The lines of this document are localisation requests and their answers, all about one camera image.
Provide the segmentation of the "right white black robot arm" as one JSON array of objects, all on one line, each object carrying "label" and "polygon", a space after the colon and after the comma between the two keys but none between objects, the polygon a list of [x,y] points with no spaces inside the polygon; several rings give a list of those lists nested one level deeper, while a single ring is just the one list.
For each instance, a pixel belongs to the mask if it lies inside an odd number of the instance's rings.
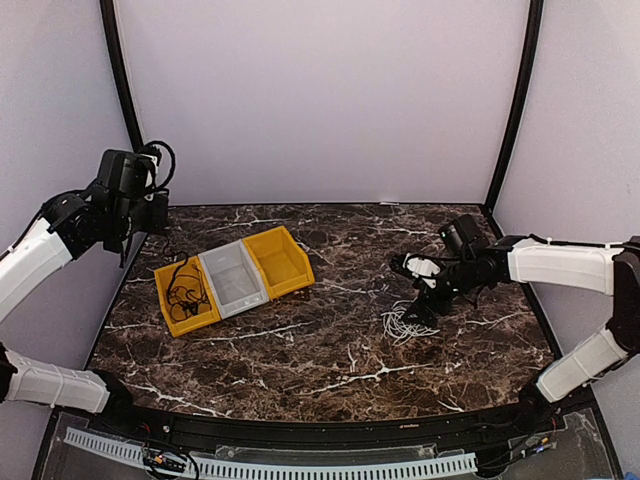
[{"label": "right white black robot arm", "polygon": [[619,244],[571,243],[534,235],[510,235],[493,243],[475,239],[460,246],[449,265],[420,254],[404,254],[394,257],[391,267],[419,288],[410,311],[425,323],[444,314],[455,297],[499,283],[546,283],[612,297],[611,318],[522,389],[523,402],[510,413],[511,426],[521,434],[534,432],[547,420],[549,405],[639,352],[636,238]]}]

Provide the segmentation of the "right black frame post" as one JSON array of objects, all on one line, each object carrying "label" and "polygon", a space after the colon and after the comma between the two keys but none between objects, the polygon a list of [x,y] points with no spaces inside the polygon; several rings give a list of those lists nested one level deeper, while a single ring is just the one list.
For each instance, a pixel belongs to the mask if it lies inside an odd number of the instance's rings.
[{"label": "right black frame post", "polygon": [[497,156],[491,182],[484,200],[484,208],[493,215],[502,192],[508,168],[515,148],[531,77],[534,70],[539,35],[544,11],[543,0],[531,0],[527,15],[524,40],[514,86],[511,106],[505,125],[504,135]]}]

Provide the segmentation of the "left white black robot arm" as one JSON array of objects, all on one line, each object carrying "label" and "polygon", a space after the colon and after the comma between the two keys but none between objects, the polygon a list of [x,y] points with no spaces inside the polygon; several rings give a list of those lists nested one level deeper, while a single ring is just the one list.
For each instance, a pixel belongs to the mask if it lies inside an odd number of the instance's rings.
[{"label": "left white black robot arm", "polygon": [[[17,245],[1,255],[1,318],[40,284],[93,245],[122,243],[133,233],[162,234],[167,225],[168,193],[132,202],[122,228],[113,211],[102,214],[75,193],[52,199],[36,215]],[[1,400],[68,407],[101,414],[120,436],[141,427],[140,412],[130,406],[131,393],[105,371],[76,370],[26,357],[1,347]]]}]

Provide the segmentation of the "small circuit board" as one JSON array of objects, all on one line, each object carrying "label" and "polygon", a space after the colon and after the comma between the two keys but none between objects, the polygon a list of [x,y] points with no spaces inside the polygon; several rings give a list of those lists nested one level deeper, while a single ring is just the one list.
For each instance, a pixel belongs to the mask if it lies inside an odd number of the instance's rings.
[{"label": "small circuit board", "polygon": [[188,466],[188,460],[181,454],[161,449],[143,447],[142,462],[151,470],[182,473]]}]

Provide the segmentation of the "black front rail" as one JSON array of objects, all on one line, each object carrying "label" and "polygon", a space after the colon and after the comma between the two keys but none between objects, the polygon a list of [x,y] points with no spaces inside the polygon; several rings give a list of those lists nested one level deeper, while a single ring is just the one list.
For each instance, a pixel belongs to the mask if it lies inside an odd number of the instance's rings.
[{"label": "black front rail", "polygon": [[346,450],[434,444],[447,447],[490,448],[521,433],[508,423],[517,406],[415,419],[342,423],[291,423],[214,418],[133,407],[129,416],[114,420],[68,410],[91,429],[138,440],[152,439],[193,451],[220,446],[293,450]]}]

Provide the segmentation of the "black frame post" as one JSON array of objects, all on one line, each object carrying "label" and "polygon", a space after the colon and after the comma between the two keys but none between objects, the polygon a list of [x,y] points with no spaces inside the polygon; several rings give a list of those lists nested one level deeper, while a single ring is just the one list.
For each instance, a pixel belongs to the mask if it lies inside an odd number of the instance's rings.
[{"label": "black frame post", "polygon": [[138,150],[144,144],[144,140],[127,75],[116,16],[116,4],[113,0],[100,0],[99,6],[112,76],[126,132],[132,149]]},{"label": "black frame post", "polygon": [[484,208],[493,215],[502,192],[508,168],[515,148],[531,77],[534,70],[539,35],[544,11],[543,0],[531,0],[527,15],[524,40],[514,86],[511,106],[505,125],[504,135],[497,156],[491,182],[484,200]]}]

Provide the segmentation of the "white plastic bin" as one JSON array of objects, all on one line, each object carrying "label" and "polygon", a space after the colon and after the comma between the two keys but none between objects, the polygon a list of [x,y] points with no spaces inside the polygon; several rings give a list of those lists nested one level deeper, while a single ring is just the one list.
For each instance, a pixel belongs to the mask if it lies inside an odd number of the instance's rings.
[{"label": "white plastic bin", "polygon": [[198,255],[222,319],[269,302],[261,274],[241,240]]}]

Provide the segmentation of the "yellow bin near front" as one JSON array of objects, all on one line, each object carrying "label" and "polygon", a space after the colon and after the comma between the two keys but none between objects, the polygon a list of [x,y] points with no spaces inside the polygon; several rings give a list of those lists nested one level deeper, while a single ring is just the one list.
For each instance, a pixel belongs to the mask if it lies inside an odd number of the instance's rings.
[{"label": "yellow bin near front", "polygon": [[196,256],[154,271],[161,313],[174,338],[222,320]]}]

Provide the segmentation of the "yellow bin near back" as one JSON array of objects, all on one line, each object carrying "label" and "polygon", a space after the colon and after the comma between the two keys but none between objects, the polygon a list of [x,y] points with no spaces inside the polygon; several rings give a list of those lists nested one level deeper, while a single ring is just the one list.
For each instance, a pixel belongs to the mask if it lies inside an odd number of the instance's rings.
[{"label": "yellow bin near back", "polygon": [[242,242],[271,300],[315,283],[307,254],[284,226],[245,237]]}]

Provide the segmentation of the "left black frame post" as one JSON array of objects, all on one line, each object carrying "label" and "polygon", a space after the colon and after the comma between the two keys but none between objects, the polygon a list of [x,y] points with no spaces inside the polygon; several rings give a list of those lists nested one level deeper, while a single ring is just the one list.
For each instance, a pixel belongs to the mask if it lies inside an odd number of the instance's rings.
[{"label": "left black frame post", "polygon": [[100,0],[99,6],[112,76],[126,132],[132,149],[138,150],[144,144],[144,140],[127,75],[116,16],[116,4],[113,0]]}]

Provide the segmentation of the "yellow bin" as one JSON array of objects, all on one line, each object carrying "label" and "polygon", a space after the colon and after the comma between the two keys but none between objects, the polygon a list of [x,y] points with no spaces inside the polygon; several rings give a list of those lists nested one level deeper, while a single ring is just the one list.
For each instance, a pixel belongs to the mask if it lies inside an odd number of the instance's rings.
[{"label": "yellow bin", "polygon": [[174,338],[222,320],[196,256],[154,271],[161,313]]},{"label": "yellow bin", "polygon": [[284,226],[245,237],[242,242],[271,300],[315,283],[307,254]]}]

